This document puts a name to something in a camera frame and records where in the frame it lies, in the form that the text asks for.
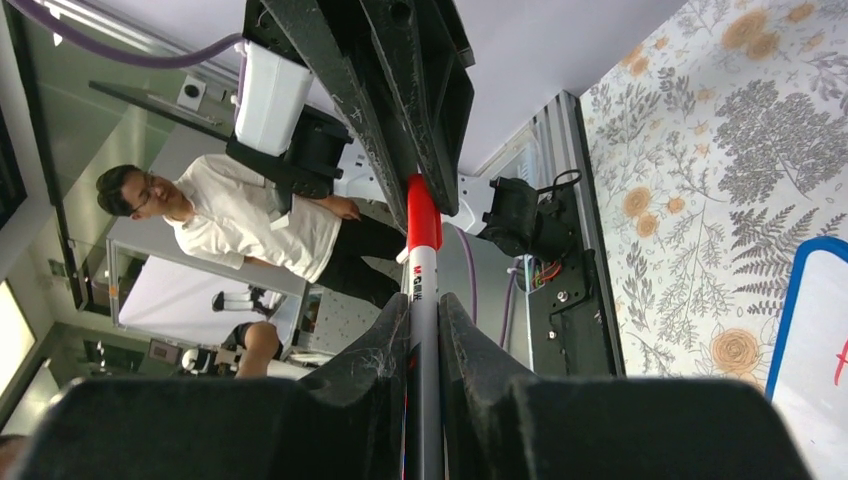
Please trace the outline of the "blue framed whiteboard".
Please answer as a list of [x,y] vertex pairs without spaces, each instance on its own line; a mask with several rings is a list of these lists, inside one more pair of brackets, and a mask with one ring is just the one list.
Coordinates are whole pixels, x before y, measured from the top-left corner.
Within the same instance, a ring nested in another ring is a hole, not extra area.
[[815,479],[847,477],[847,242],[797,249],[766,397]]

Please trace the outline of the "white marker pen body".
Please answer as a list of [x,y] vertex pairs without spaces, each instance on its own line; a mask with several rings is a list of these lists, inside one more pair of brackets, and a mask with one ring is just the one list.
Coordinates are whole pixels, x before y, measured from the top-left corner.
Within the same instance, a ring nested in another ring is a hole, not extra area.
[[437,253],[426,245],[409,251],[410,345],[403,444],[405,479],[444,477],[438,340]]

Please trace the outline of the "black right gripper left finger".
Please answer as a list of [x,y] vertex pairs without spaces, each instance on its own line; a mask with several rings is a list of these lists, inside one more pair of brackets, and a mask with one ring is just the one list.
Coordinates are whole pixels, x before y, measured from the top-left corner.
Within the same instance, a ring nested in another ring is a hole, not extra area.
[[83,381],[47,412],[17,479],[396,479],[408,299],[298,379]]

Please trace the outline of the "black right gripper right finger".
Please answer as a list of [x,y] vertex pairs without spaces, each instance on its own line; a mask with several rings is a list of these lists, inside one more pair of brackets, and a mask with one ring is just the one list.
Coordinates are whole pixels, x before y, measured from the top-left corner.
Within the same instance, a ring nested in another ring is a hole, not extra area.
[[452,479],[806,479],[781,418],[750,385],[539,376],[438,305]]

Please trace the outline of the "red marker cap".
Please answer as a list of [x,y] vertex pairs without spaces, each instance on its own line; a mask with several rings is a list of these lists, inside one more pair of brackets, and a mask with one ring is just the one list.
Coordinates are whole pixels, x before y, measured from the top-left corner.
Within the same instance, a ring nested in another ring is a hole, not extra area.
[[427,246],[438,251],[442,246],[441,213],[436,208],[421,174],[407,182],[407,247]]

